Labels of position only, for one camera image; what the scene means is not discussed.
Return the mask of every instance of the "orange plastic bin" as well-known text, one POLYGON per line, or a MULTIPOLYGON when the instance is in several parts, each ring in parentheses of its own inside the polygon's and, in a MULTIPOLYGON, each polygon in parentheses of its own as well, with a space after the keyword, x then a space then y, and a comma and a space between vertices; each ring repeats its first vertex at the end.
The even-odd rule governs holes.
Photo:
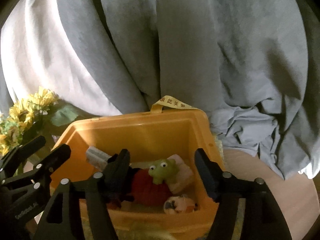
POLYGON ((134 222, 160 225, 177 239, 195 239, 211 227, 218 205, 210 199, 194 164, 194 153, 203 148, 212 161, 223 169, 220 154, 209 130, 209 122, 200 110, 164 110, 93 118, 72 123, 62 134, 62 143, 71 147, 71 157, 52 174, 51 186, 61 179, 84 180, 96 170, 86 162, 89 146, 113 155, 126 148, 131 162, 154 161, 178 154, 196 175, 190 189, 199 208, 188 214, 123 212, 109 210, 116 229, 129 230, 134 222))

